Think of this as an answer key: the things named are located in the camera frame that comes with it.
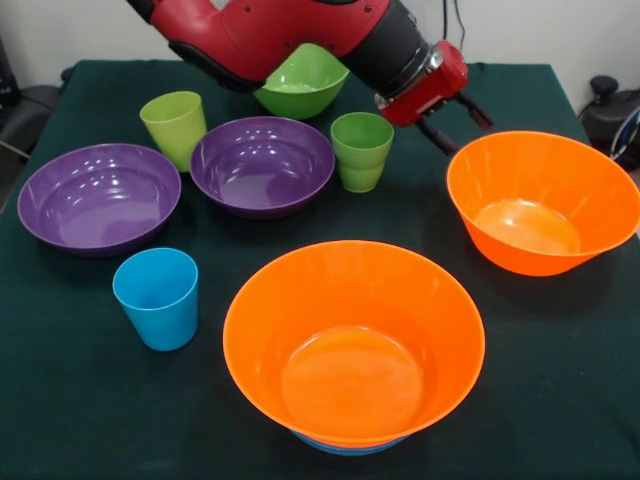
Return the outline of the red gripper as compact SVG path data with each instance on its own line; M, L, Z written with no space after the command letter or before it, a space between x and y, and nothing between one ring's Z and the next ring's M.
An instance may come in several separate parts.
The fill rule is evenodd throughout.
M445 155L454 155L459 147L440 130L421 117L437 103L452 99L458 102L481 128L492 128L493 120L468 95L460 92L468 83L468 66L461 52L442 40L433 46L409 84L398 94L384 98L375 96L380 113L392 124L409 126L417 122L421 133Z

